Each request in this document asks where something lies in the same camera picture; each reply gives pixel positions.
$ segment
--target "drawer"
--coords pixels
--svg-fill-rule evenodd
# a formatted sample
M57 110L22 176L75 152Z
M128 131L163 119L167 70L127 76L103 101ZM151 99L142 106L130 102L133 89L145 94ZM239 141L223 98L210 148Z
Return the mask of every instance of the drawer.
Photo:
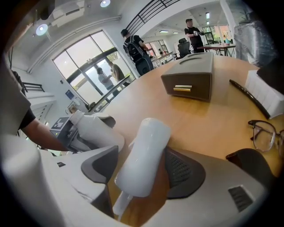
M165 75L162 76L162 81L168 94L203 100L210 99L209 74ZM191 87L188 87L188 90L174 90L181 86Z

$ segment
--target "man wearing cap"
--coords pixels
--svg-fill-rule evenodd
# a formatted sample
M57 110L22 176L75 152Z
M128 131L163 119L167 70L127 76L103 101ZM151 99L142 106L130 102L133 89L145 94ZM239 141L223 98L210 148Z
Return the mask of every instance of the man wearing cap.
M204 49L198 49L198 47L203 46L200 35L204 35L204 32L199 31L197 27L193 27L192 19L187 19L186 21L187 28L185 28L185 34L190 38L191 45L195 53L202 53Z

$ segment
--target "drawer handle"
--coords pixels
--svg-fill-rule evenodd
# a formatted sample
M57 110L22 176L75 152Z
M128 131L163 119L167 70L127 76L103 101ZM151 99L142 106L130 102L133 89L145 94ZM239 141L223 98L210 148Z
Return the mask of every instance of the drawer handle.
M176 88L192 88L192 85L176 85Z
M188 92L190 92L191 89L189 89L189 88L176 88L176 87L174 87L174 90L178 90L178 91L188 91Z

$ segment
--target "round table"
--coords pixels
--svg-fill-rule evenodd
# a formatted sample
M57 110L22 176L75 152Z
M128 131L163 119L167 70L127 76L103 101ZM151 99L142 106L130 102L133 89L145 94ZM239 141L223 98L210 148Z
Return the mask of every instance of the round table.
M118 166L108 183L112 204L120 194L114 178L130 152L128 145L135 138L141 121L147 117L157 118L171 128L168 146L173 148L221 159L239 149L254 148L248 121L266 119L249 98L229 83L229 79L244 86L248 71L258 67L239 59L214 56L212 97L210 102L203 102L166 93L161 75L176 62L154 69L135 80L104 111L115 118L114 129L125 138ZM284 129L283 115L268 121L277 131ZM273 174L279 175L283 162L277 149L273 147L262 155ZM122 216L122 222L131 226L145 223L163 206L168 185L162 158L150 196L134 198Z

